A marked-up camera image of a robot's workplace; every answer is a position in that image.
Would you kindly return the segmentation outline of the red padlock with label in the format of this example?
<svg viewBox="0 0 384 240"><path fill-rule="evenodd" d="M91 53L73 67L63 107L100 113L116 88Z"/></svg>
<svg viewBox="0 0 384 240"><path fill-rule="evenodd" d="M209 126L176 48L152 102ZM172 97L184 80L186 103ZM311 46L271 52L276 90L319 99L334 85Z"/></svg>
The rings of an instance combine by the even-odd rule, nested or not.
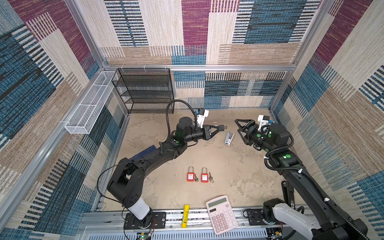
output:
<svg viewBox="0 0 384 240"><path fill-rule="evenodd" d="M188 168L187 181L188 182L194 182L195 181L194 167L192 167L192 166L189 166L189 168Z"/></svg>

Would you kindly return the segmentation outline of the small black padlock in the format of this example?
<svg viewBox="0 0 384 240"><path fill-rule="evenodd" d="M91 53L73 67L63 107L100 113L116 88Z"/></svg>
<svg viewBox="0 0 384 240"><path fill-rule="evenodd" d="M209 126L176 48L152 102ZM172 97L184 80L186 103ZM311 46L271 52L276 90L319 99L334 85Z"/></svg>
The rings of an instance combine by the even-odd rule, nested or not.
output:
<svg viewBox="0 0 384 240"><path fill-rule="evenodd" d="M225 126L225 125L219 125L218 124L218 122L213 122L212 123L212 126L213 126L213 128L215 128L217 131L224 131L224 130L226 130L227 129L227 126Z"/></svg>

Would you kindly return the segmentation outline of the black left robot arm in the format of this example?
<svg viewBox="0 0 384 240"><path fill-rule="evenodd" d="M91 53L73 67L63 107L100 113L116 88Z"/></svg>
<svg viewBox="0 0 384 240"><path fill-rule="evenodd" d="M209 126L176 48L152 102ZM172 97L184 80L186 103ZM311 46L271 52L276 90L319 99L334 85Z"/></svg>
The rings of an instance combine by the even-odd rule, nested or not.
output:
<svg viewBox="0 0 384 240"><path fill-rule="evenodd" d="M142 198L145 178L168 161L179 157L189 142L208 141L226 130L224 125L196 126L189 117L179 120L176 130L153 152L136 159L121 159L107 185L107 190L128 209L136 220L147 225L152 220L152 209Z"/></svg>

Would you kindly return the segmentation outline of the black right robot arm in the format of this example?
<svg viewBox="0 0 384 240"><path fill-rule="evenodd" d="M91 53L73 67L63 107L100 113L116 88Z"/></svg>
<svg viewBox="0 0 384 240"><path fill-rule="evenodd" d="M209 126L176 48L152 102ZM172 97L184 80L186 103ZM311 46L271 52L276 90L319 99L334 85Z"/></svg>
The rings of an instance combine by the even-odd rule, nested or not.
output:
<svg viewBox="0 0 384 240"><path fill-rule="evenodd" d="M288 204L273 206L277 221L288 224L308 240L366 240L368 227L361 219L353 219L320 187L308 173L300 158L290 148L294 138L287 128L272 123L259 127L254 120L235 120L243 142L257 151L265 151L265 166L283 176L299 193L315 216L293 210Z"/></svg>

